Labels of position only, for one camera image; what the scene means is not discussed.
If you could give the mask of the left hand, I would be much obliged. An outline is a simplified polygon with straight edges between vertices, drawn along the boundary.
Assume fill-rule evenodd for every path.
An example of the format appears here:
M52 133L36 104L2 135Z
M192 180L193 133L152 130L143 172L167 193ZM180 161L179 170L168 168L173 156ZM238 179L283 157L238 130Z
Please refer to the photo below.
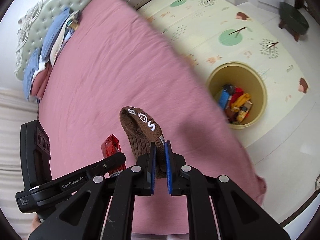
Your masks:
M32 223L31 223L31 231L34 231L41 225L41 220L39 219L38 215L35 215L33 217Z

